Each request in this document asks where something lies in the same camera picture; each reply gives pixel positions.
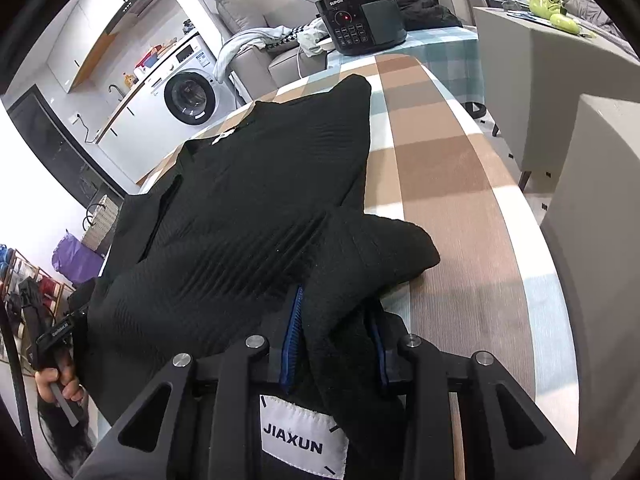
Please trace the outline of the person's left hand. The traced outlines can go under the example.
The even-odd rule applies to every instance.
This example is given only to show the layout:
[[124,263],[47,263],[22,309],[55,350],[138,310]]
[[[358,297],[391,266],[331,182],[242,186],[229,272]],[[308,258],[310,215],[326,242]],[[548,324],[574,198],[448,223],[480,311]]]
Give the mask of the person's left hand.
[[47,403],[57,404],[58,401],[51,386],[58,384],[62,396],[67,401],[84,402],[86,390],[82,388],[75,373],[75,364],[68,350],[60,351],[55,358],[56,365],[38,370],[35,383],[40,398]]

